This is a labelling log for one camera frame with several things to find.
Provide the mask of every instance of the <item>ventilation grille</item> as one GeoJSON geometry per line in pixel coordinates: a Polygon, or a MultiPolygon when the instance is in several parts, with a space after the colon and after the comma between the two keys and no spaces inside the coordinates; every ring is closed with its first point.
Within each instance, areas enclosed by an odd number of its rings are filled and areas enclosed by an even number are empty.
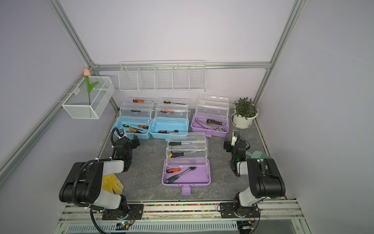
{"type": "MultiPolygon", "coordinates": [[[[107,233],[123,233],[116,231],[116,223],[101,223],[99,227],[107,233]]],[[[130,227],[135,232],[164,232],[164,233],[186,233],[191,231],[237,231],[236,221],[206,221],[206,222],[140,222],[130,227]]],[[[92,233],[97,230],[93,224],[70,224],[66,234],[70,233],[92,233]]]]}

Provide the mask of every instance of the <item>screwdriver handle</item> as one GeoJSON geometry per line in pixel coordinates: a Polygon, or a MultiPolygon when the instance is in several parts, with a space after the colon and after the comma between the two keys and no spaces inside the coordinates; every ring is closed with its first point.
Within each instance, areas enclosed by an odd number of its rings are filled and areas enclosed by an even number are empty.
{"type": "Polygon", "coordinates": [[[131,131],[133,131],[134,133],[142,133],[141,131],[138,131],[136,130],[135,128],[132,128],[130,125],[127,125],[127,124],[122,124],[122,126],[126,127],[126,128],[129,128],[131,131]]]}
{"type": "Polygon", "coordinates": [[[166,173],[174,173],[174,172],[181,171],[181,170],[182,170],[181,168],[173,168],[173,169],[167,170],[166,173]]]}
{"type": "Polygon", "coordinates": [[[169,142],[170,146],[182,145],[182,142],[169,142]]]}
{"type": "Polygon", "coordinates": [[[135,133],[142,133],[141,131],[136,130],[135,128],[130,128],[130,131],[133,131],[135,133]]]}
{"type": "Polygon", "coordinates": [[[216,121],[216,120],[214,120],[214,119],[207,119],[206,122],[207,122],[208,124],[223,125],[222,122],[216,121]]]}
{"type": "Polygon", "coordinates": [[[169,158],[176,158],[176,157],[183,156],[183,155],[184,155],[184,152],[171,153],[169,154],[169,158]]]}

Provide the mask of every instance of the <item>screwdriver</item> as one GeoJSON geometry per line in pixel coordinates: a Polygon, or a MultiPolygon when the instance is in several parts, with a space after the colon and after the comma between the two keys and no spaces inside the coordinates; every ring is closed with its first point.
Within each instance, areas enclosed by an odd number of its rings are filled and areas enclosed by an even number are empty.
{"type": "Polygon", "coordinates": [[[184,144],[192,144],[192,143],[169,142],[169,145],[170,145],[170,146],[175,146],[175,145],[184,145],[184,144]]]}
{"type": "Polygon", "coordinates": [[[177,133],[179,132],[178,130],[174,130],[174,131],[159,131],[159,133],[177,133]]]}
{"type": "Polygon", "coordinates": [[[164,101],[164,103],[169,103],[169,104],[179,104],[179,105],[187,105],[187,104],[183,104],[183,103],[175,103],[175,102],[171,102],[171,101],[164,101]]]}
{"type": "Polygon", "coordinates": [[[192,154],[192,153],[196,153],[196,152],[201,152],[202,150],[196,150],[196,151],[185,151],[185,152],[176,152],[176,153],[173,153],[171,152],[171,154],[169,154],[169,158],[176,158],[176,157],[179,157],[179,156],[183,156],[185,154],[192,154]]]}
{"type": "Polygon", "coordinates": [[[174,172],[181,171],[182,169],[187,169],[187,168],[188,167],[184,167],[184,168],[171,168],[171,169],[166,170],[166,173],[174,173],[174,172]]]}
{"type": "Polygon", "coordinates": [[[122,126],[124,126],[124,127],[126,127],[126,128],[129,128],[131,131],[133,131],[133,132],[135,132],[135,133],[142,133],[142,132],[138,131],[138,130],[140,130],[140,129],[138,129],[138,128],[132,128],[131,126],[126,125],[126,124],[122,124],[122,126]]]}
{"type": "Polygon", "coordinates": [[[224,123],[222,123],[222,122],[215,121],[214,119],[207,119],[206,122],[207,122],[208,124],[227,125],[227,124],[224,124],[224,123]]]}

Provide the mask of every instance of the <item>green leaf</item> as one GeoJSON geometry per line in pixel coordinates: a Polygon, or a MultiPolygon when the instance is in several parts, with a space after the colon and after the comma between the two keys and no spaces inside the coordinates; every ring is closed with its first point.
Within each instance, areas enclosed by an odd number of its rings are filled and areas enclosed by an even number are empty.
{"type": "Polygon", "coordinates": [[[90,84],[89,86],[87,86],[87,92],[88,92],[88,94],[91,93],[91,90],[92,90],[92,89],[95,87],[95,85],[97,85],[98,83],[99,83],[99,82],[96,81],[96,82],[90,84]]]}
{"type": "Polygon", "coordinates": [[[252,99],[248,100],[248,97],[240,98],[238,102],[235,101],[234,104],[237,116],[241,115],[248,119],[254,117],[258,113],[256,106],[252,102],[252,99]]]}
{"type": "Polygon", "coordinates": [[[88,76],[85,76],[85,81],[86,81],[86,85],[87,85],[87,88],[90,86],[90,81],[88,80],[88,76]]]}

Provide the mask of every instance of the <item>white wire basket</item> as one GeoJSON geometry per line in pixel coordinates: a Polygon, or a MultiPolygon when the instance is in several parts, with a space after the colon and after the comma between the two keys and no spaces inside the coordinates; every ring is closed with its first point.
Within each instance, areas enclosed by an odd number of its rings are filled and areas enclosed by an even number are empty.
{"type": "Polygon", "coordinates": [[[99,82],[91,90],[91,105],[84,78],[62,103],[62,107],[73,119],[99,119],[114,93],[114,86],[109,77],[89,76],[88,79],[90,83],[99,82]]]}
{"type": "Polygon", "coordinates": [[[123,92],[205,91],[205,63],[123,64],[118,73],[123,92]]]}

